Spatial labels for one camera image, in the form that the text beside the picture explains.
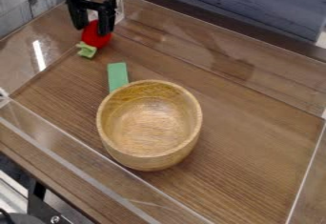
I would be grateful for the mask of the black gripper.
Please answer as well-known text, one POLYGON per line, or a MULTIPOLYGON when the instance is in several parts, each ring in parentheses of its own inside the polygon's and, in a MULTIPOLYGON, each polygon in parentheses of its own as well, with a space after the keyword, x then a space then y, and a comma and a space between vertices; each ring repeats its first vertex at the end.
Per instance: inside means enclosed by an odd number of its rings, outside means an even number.
POLYGON ((66 0, 66 4, 70 21, 77 30, 81 30, 88 25, 86 10, 96 10, 97 34, 104 36, 112 32, 117 0, 66 0))

